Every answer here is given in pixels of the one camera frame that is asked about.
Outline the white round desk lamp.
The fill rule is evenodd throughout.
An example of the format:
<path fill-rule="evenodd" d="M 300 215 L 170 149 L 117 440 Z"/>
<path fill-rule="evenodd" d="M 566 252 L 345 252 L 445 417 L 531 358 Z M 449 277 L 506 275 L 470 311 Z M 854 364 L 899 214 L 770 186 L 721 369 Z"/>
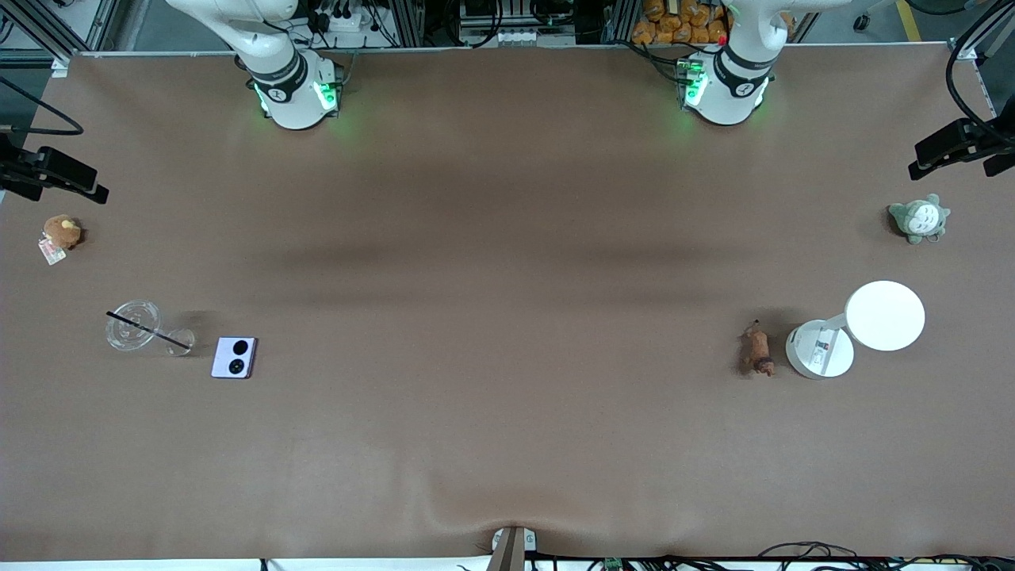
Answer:
<path fill-rule="evenodd" d="M 925 323 L 923 301 L 909 286 L 870 282 L 852 293 L 840 315 L 795 328 L 784 350 L 797 373 L 823 381 L 852 368 L 857 344 L 882 353 L 899 351 L 913 344 Z"/>

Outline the black straw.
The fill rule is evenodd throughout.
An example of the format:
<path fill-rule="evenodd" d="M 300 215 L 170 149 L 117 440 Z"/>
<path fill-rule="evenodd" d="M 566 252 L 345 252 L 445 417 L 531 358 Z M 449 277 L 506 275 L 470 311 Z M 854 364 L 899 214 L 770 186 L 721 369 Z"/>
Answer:
<path fill-rule="evenodd" d="M 185 351 L 192 350 L 192 347 L 189 346 L 189 344 L 182 343 L 182 341 L 177 339 L 173 339 L 173 337 L 170 337 L 167 334 L 163 334 L 162 332 L 160 332 L 159 329 L 148 328 L 147 326 L 142 325 L 141 323 L 128 319 L 124 316 L 113 313 L 112 311 L 106 311 L 105 314 L 108 316 L 108 318 L 112 318 L 113 320 L 116 322 L 126 323 L 127 325 L 131 326 L 131 328 L 136 328 L 138 330 L 148 333 L 150 336 L 156 337 L 157 339 L 167 341 L 167 343 L 173 344 L 173 346 L 175 347 L 181 347 Z"/>

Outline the grey electronics rack unit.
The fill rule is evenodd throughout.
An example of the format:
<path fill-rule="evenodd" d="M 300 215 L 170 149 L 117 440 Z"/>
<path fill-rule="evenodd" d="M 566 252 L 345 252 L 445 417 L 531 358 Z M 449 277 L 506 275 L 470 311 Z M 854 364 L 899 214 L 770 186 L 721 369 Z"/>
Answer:
<path fill-rule="evenodd" d="M 475 48 L 570 47 L 574 0 L 449 0 L 447 33 Z"/>

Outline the lavender flip phone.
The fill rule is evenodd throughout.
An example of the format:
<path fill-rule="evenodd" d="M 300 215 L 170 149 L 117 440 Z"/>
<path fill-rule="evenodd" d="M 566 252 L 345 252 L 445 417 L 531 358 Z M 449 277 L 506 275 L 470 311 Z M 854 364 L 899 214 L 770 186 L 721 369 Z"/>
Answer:
<path fill-rule="evenodd" d="M 251 376 L 258 340 L 255 337 L 222 336 L 216 343 L 210 376 L 239 380 Z"/>

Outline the clear plastic cup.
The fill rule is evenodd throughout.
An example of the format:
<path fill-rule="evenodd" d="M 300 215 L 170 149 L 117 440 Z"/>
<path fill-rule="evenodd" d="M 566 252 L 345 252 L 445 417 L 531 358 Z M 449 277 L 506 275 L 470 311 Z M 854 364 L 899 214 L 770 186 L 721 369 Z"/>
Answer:
<path fill-rule="evenodd" d="M 155 303 L 148 300 L 131 300 L 112 312 L 141 323 L 148 328 L 160 329 L 162 327 L 162 312 Z M 159 344 L 159 339 L 156 337 L 131 328 L 126 323 L 108 318 L 108 316 L 106 316 L 105 339 L 110 347 L 121 353 L 150 353 Z"/>

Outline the white power strip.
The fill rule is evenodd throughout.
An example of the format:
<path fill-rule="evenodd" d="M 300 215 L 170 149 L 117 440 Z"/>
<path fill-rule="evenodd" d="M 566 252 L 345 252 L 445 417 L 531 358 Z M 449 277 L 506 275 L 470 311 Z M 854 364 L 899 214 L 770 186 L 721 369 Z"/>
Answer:
<path fill-rule="evenodd" d="M 362 4 L 349 0 L 320 5 L 308 19 L 317 33 L 359 33 L 363 23 Z"/>

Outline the orange plush toy pile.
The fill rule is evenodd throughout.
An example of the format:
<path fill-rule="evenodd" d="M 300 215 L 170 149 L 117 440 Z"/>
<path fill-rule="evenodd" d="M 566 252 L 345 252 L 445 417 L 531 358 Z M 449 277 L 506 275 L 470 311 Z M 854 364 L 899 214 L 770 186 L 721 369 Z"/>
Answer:
<path fill-rule="evenodd" d="M 641 0 L 630 42 L 635 44 L 726 44 L 732 12 L 722 0 Z"/>

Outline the grey-green totoro plush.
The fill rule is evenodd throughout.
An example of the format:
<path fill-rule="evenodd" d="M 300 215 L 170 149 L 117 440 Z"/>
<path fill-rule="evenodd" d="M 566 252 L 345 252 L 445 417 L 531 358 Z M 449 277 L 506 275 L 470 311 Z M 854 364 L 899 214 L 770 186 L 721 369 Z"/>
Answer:
<path fill-rule="evenodd" d="M 946 233 L 946 223 L 952 213 L 941 205 L 941 199 L 936 193 L 929 193 L 926 198 L 907 203 L 893 203 L 886 210 L 895 221 L 896 227 L 907 238 L 907 242 L 921 243 L 929 241 L 936 243 Z"/>

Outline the brown plush keychain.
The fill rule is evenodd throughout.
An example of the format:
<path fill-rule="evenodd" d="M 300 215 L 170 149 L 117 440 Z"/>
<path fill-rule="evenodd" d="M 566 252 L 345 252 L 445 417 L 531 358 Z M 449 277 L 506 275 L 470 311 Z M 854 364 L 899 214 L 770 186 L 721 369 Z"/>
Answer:
<path fill-rule="evenodd" d="M 47 264 L 55 265 L 64 260 L 67 253 L 77 247 L 83 240 L 84 231 L 76 218 L 54 216 L 44 223 L 37 246 Z"/>

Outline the brown lion statue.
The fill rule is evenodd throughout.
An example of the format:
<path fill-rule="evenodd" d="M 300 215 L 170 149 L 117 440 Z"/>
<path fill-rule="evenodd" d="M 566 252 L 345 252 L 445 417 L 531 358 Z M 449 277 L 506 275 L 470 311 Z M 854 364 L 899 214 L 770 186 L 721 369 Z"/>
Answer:
<path fill-rule="evenodd" d="M 776 375 L 776 363 L 769 346 L 768 333 L 761 328 L 761 322 L 755 319 L 741 334 L 742 357 L 741 371 L 746 374 L 759 374 L 766 378 Z"/>

